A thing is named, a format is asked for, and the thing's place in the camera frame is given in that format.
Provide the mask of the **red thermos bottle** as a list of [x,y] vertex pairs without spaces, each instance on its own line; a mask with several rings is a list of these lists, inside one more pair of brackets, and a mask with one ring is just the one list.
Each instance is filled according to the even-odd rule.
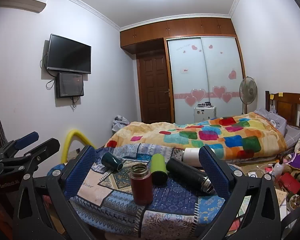
[[130,184],[134,202],[137,205],[148,205],[153,201],[153,184],[151,172],[146,164],[137,163],[131,167]]

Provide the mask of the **yellow foam tube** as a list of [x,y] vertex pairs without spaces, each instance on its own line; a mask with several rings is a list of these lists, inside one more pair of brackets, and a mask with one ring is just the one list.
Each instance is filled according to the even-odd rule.
[[74,148],[75,146],[81,145],[90,145],[93,146],[94,149],[97,147],[78,129],[71,129],[66,137],[63,144],[63,149],[61,151],[61,163],[68,162],[68,153]]

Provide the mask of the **blue patterned patchwork quilt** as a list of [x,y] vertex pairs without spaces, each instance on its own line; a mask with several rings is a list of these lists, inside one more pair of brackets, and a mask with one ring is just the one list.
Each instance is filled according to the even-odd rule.
[[141,239],[199,236],[221,210],[200,165],[181,150],[155,144],[102,147],[70,203],[81,220],[115,235]]

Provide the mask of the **black thermos bottle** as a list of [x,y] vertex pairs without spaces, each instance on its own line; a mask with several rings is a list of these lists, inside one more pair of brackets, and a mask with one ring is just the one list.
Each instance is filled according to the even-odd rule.
[[166,170],[169,177],[197,196],[208,196],[215,191],[205,172],[178,159],[171,158],[166,164]]

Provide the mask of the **colourful blocks blanket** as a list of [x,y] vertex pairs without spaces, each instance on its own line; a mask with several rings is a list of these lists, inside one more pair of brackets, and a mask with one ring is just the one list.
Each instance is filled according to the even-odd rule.
[[179,149],[207,145],[223,160],[267,158],[288,148],[283,134],[254,112],[185,125],[131,122],[116,132],[106,146],[140,143]]

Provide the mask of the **grey pillow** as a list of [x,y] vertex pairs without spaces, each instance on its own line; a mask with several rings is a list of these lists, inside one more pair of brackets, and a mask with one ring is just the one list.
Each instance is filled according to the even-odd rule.
[[300,128],[287,124],[287,120],[282,116],[269,112],[265,108],[259,108],[254,113],[267,119],[283,135],[288,148],[295,146],[300,139]]

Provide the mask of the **white thermos bottle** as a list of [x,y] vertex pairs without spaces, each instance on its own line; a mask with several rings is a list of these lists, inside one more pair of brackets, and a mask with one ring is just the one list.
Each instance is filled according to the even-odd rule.
[[193,167],[201,167],[199,151],[200,148],[185,148],[182,153],[181,161]]

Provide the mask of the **green thermos bottle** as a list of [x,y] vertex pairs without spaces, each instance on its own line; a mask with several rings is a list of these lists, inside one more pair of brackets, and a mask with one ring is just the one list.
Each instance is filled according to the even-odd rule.
[[165,158],[160,153],[156,153],[151,158],[150,172],[152,183],[155,187],[165,187],[168,180]]

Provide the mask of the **brown wooden door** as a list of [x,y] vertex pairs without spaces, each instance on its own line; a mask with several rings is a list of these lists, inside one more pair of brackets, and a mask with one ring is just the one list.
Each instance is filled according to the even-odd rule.
[[170,88],[166,55],[150,51],[137,55],[141,120],[146,124],[171,122]]

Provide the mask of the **wooden bed headboard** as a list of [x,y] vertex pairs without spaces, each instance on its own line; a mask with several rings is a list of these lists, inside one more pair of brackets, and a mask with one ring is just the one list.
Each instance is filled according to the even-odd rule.
[[265,91],[265,107],[270,111],[274,106],[278,115],[287,120],[288,125],[300,127],[300,93],[271,93]]

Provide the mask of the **white appliance box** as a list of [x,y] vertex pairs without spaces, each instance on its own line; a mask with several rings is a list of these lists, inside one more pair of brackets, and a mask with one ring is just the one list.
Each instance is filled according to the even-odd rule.
[[194,122],[202,122],[216,118],[216,107],[211,102],[199,103],[194,107]]

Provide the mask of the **standing electric fan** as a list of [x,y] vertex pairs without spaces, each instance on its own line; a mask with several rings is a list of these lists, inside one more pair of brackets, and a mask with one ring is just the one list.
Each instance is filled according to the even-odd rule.
[[242,112],[247,114],[248,105],[253,103],[257,97],[257,84],[252,77],[245,77],[239,86],[239,98],[243,104]]

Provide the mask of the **wooden overhead cabinets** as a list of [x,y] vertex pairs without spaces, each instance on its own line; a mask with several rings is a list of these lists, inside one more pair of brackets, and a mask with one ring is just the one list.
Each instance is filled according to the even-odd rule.
[[180,18],[141,25],[120,32],[120,46],[130,54],[164,49],[164,38],[194,35],[235,35],[229,18]]

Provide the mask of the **small wall monitor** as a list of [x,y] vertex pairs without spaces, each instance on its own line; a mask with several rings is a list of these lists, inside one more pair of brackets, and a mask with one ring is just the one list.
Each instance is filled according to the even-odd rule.
[[56,98],[73,98],[84,95],[82,74],[58,73],[55,84]]

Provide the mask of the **wall mounted black television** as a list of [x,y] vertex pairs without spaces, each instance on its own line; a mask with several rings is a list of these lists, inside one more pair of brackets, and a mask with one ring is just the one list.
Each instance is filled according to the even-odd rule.
[[91,46],[51,34],[46,67],[59,72],[91,74]]

